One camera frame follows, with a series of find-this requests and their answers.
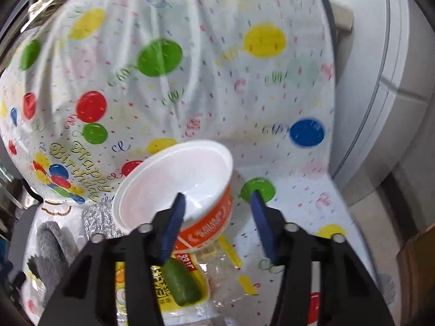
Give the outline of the yellow snack wrapper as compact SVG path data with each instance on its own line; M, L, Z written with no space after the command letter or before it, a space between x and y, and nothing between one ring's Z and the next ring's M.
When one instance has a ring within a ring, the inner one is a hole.
M167 273L170 282L174 283L176 277L178 280L184 280L187 276L186 272L181 268L181 264L184 264L185 269L189 272L189 277L182 285L187 287L187 291L181 291L178 288L173 294L164 279L164 268L151 267L157 300L161 312L166 315L176 311L184 311L187 307L205 302L210 294L209 283L194 254L176 253L172 255L172 258L177 259L179 263L170 263L169 272Z

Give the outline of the silver foil wrapper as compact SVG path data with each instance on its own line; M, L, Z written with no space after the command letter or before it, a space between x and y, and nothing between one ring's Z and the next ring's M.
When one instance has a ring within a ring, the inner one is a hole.
M98 233L103 234L107 239L119 238L123 235L114 223L112 208L113 200L106 197L83 210L81 219L87 241Z

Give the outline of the balloon print birthday tablecloth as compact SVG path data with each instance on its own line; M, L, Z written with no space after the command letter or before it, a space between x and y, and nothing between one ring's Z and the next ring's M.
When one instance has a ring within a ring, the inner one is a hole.
M306 231L335 233L370 267L329 172L335 70L325 0L42 0L1 74L1 139L43 197L29 228L54 221L77 246L143 161L189 140L234 158L220 223L242 265L212 306L218 325L267 325L282 269L265 258L252 190Z

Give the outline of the green pepper piece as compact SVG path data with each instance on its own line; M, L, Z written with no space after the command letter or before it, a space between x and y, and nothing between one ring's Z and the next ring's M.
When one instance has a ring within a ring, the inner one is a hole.
M201 300L200 287L190 275L189 269L178 259L170 258L161 267L166 285L175 303L184 307Z

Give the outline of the white refrigerator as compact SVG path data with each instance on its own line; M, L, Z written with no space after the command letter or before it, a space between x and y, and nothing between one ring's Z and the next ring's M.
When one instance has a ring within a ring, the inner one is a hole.
M330 0L352 11L338 37L330 174L349 205L405 154L434 92L434 30L415 0Z

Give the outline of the white orange instant noodle cup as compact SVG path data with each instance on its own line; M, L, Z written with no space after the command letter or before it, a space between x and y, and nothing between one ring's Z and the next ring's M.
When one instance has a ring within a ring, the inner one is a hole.
M215 241L233 212L233 157L221 143L191 140L161 150L140 163L119 186L113 201L115 225L129 234L170 208L178 193L186 209L175 252L193 252Z

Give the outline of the clear plastic packaging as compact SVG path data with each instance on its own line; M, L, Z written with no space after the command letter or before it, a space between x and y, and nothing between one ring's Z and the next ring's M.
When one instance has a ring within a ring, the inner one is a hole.
M206 275L210 299L218 309L258 295L257 288L243 274L243 261L224 234L195 253L199 266Z

